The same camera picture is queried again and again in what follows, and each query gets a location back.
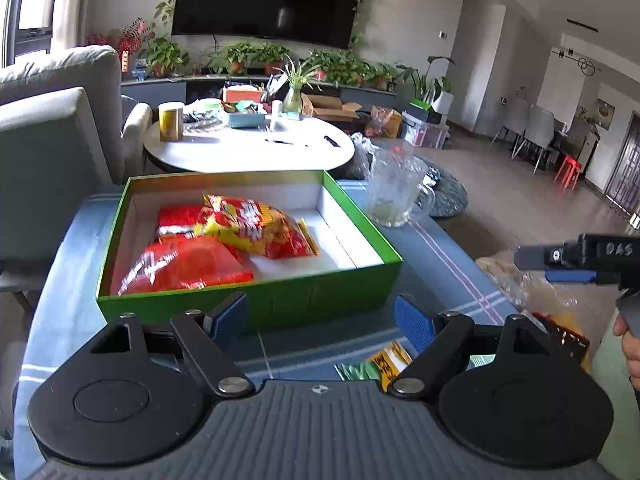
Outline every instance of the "table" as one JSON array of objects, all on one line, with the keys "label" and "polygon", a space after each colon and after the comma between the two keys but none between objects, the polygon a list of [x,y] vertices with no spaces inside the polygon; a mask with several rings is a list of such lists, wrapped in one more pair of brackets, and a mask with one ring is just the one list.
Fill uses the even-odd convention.
[{"label": "table", "polygon": [[161,142],[159,123],[155,123],[143,134],[143,142],[151,161],[169,172],[332,170],[349,162],[354,153],[345,133],[312,117],[278,120],[274,132],[185,124],[181,142]]},{"label": "table", "polygon": [[[366,183],[340,181],[360,207]],[[44,286],[27,342],[15,409],[14,458],[18,480],[44,462],[29,429],[34,391],[106,322],[95,289],[122,190],[89,197],[60,245]],[[248,334],[227,353],[259,384],[267,378],[338,380],[335,363],[363,361],[392,340],[393,299],[402,293],[430,312],[457,310],[480,324],[502,324],[516,310],[474,261],[427,215],[398,229],[380,228],[404,258],[384,308],[295,330]]]}]

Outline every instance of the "vase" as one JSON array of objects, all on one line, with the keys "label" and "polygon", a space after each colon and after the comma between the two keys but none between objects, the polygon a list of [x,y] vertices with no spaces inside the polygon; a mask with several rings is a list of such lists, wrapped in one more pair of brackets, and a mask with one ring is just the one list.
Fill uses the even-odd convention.
[{"label": "vase", "polygon": [[271,63],[267,63],[264,66],[264,74],[265,75],[278,75],[278,72],[280,72],[280,70],[278,70],[279,68],[282,68],[282,62],[281,61],[273,61]]},{"label": "vase", "polygon": [[302,111],[302,96],[300,95],[300,88],[289,87],[289,91],[282,102],[282,110],[284,112],[297,113]]},{"label": "vase", "polygon": [[453,94],[442,92],[440,96],[431,104],[433,109],[441,115],[449,115],[451,104],[453,103]]},{"label": "vase", "polygon": [[244,63],[241,61],[232,61],[229,64],[229,73],[231,75],[238,75],[244,71]]}]

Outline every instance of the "orange box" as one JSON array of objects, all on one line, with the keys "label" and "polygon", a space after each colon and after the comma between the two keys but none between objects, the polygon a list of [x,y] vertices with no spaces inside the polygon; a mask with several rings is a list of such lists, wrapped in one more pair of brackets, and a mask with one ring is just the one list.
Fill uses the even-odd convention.
[{"label": "orange box", "polygon": [[222,100],[225,103],[237,103],[244,99],[259,103],[262,101],[262,90],[252,87],[251,89],[236,86],[225,86],[222,91]]}]

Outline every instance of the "green box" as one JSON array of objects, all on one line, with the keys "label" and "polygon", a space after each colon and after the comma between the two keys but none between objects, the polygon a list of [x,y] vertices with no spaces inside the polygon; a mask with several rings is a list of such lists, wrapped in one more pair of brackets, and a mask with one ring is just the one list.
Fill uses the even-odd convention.
[{"label": "green box", "polygon": [[[305,218],[321,256],[268,260],[252,256],[256,280],[118,296],[123,277],[152,242],[158,208],[201,203],[202,193],[267,203]],[[111,320],[134,312],[143,322],[207,312],[236,290],[250,298],[252,328],[276,330],[383,306],[402,258],[325,171],[172,174],[129,179],[118,206],[97,302]]]}]

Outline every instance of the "snack bag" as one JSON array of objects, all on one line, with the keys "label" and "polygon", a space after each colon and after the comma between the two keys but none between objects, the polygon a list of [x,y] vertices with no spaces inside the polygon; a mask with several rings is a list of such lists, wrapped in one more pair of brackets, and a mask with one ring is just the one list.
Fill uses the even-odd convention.
[{"label": "snack bag", "polygon": [[213,213],[196,226],[196,235],[215,236],[223,244],[272,260],[319,254],[303,220],[296,222],[253,200],[205,195],[205,201]]},{"label": "snack bag", "polygon": [[216,238],[175,237],[143,251],[122,280],[118,296],[243,283],[253,278]]},{"label": "snack bag", "polygon": [[411,362],[411,356],[402,348],[402,345],[398,341],[393,341],[364,362],[354,365],[337,364],[334,367],[343,381],[377,379],[380,381],[382,390],[386,392],[389,384]]},{"label": "snack bag", "polygon": [[193,235],[197,223],[207,221],[213,211],[201,205],[166,206],[158,212],[158,239],[160,242],[175,236]]}]

